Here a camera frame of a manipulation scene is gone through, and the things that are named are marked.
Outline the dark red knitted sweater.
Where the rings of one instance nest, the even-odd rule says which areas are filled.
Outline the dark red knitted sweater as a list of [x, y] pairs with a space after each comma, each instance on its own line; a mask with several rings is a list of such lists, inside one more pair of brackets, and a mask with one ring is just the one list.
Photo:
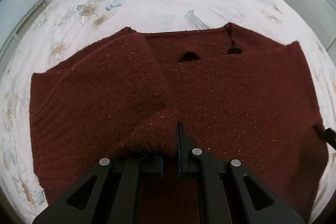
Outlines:
[[175, 125], [221, 160], [240, 159], [305, 221], [326, 168], [315, 88], [298, 42], [228, 23], [129, 27], [31, 79], [34, 172], [54, 202], [104, 157], [175, 153]]

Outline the white radiator cover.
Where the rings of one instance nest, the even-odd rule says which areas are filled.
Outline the white radiator cover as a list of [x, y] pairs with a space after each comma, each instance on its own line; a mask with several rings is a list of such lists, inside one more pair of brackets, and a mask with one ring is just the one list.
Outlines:
[[28, 31], [30, 26], [34, 23], [37, 17], [45, 10], [47, 4], [46, 0], [38, 0], [36, 4], [25, 14], [25, 16], [18, 22], [12, 32], [7, 37], [4, 44], [1, 46], [1, 77], [14, 55], [19, 42], [22, 40], [24, 34]]

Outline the white floral bed cover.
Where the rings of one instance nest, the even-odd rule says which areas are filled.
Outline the white floral bed cover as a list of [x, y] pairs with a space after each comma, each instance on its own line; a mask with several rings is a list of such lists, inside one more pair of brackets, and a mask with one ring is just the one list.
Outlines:
[[[1, 0], [1, 46], [38, 0]], [[33, 171], [31, 75], [130, 26], [139, 32], [205, 30], [228, 22], [280, 43], [299, 41], [326, 127], [335, 127], [335, 42], [325, 49], [284, 0], [46, 0], [1, 77], [1, 190], [17, 223], [31, 223], [47, 201]]]

